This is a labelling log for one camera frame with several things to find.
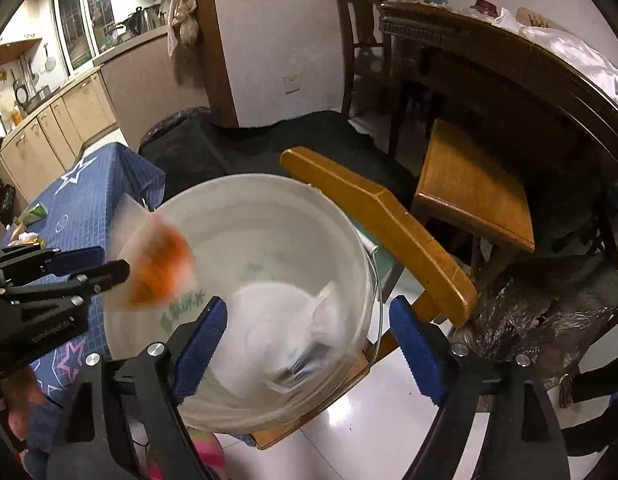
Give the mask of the kitchen window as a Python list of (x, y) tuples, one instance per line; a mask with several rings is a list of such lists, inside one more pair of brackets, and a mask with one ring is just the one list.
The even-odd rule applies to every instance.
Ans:
[(60, 50), (70, 75), (114, 47), (112, 0), (52, 0)]

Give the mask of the beige kitchen cabinets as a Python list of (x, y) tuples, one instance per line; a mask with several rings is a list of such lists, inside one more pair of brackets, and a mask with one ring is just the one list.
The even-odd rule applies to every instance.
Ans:
[(160, 27), (102, 54), (6, 136), (0, 176), (20, 200), (31, 202), (111, 131), (136, 150), (160, 120), (209, 104), (197, 50), (169, 55), (167, 40)]

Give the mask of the orange white snack wrapper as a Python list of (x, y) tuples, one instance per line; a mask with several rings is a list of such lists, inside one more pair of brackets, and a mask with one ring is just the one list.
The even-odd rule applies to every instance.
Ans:
[(107, 259), (130, 266), (126, 281), (104, 295), (107, 312), (156, 310), (196, 284), (195, 258), (183, 234), (128, 195), (112, 217)]

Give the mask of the long green box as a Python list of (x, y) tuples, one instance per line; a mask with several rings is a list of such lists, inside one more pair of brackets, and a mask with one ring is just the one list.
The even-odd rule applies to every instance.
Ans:
[(23, 226), (31, 226), (33, 223), (41, 221), (48, 216), (48, 209), (40, 202), (37, 202), (24, 210), (17, 218), (16, 223)]

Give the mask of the white plastic bucket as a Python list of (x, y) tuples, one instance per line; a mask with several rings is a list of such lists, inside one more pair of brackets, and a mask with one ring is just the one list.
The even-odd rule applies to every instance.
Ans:
[(166, 341), (219, 298), (228, 322), (196, 391), (187, 426), (251, 434), (311, 411), (344, 381), (367, 341), (372, 268), (356, 228), (317, 188), (272, 174), (236, 174), (189, 188), (149, 211), (131, 197), (111, 223), (111, 255), (141, 251), (171, 226), (192, 257), (170, 271), (165, 300), (130, 278), (104, 300), (114, 359)]

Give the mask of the dark wooden dining table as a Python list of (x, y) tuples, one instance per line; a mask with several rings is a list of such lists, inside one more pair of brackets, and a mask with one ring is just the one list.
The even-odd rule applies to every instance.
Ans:
[(393, 41), (390, 151), (415, 103), (427, 119), (466, 127), (527, 185), (618, 181), (618, 105), (572, 66), (439, 6), (385, 2), (379, 14)]

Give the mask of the wooden stool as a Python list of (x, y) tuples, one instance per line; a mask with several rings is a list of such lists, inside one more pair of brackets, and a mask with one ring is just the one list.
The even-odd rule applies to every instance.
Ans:
[(518, 255), (535, 251), (523, 185), (461, 127), (437, 119), (431, 129), (412, 211), (473, 235), (470, 278), (489, 285)]

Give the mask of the black garbage bag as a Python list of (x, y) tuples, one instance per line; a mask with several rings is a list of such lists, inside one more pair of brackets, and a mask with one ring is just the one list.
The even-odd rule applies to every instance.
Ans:
[(411, 206), (416, 177), (331, 110), (269, 126), (229, 128), (216, 124), (206, 107), (187, 108), (145, 133), (138, 154), (164, 171), (170, 200), (198, 183), (232, 174), (283, 176), (280, 155), (299, 146), (385, 186), (402, 206)]

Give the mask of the hanging cloth bag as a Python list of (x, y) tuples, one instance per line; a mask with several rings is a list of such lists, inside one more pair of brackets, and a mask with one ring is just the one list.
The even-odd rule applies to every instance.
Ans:
[(199, 32), (194, 16), (197, 0), (170, 0), (167, 14), (167, 50), (169, 58), (178, 47), (193, 47)]

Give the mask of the dark wooden chair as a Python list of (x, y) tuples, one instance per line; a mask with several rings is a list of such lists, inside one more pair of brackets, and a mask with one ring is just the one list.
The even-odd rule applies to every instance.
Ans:
[(379, 30), (376, 13), (386, 0), (336, 0), (343, 46), (344, 93), (341, 114), (349, 116), (356, 78), (387, 86), (391, 40)]

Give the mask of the blue star tablecloth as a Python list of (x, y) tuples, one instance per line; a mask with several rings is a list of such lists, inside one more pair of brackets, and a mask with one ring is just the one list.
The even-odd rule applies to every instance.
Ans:
[[(111, 143), (85, 155), (74, 167), (50, 184), (33, 203), (47, 215), (32, 226), (45, 246), (62, 252), (92, 246), (107, 248), (112, 218), (119, 200), (130, 197), (150, 210), (164, 198), (166, 176), (147, 159), (120, 143)], [(106, 356), (103, 298), (95, 296), (88, 315), (88, 329), (79, 333), (66, 315), (50, 318), (24, 337), (36, 383), (45, 396), (32, 408), (27, 450), (36, 454), (51, 449), (53, 434), (64, 408), (67, 389), (84, 359), (97, 352)]]

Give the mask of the white cloth on table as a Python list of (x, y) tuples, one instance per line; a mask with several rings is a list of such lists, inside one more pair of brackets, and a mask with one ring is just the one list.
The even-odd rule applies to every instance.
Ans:
[(524, 25), (507, 9), (492, 20), (499, 27), (544, 48), (584, 75), (618, 105), (618, 68), (586, 41), (555, 28)]

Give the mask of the small wooden chair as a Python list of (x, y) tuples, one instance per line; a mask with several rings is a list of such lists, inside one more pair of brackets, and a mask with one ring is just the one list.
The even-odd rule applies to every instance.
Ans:
[(280, 165), (359, 221), (420, 282), (424, 294), (411, 310), (421, 321), (442, 314), (455, 327), (466, 324), (477, 303), (474, 284), (387, 188), (309, 148), (284, 151)]

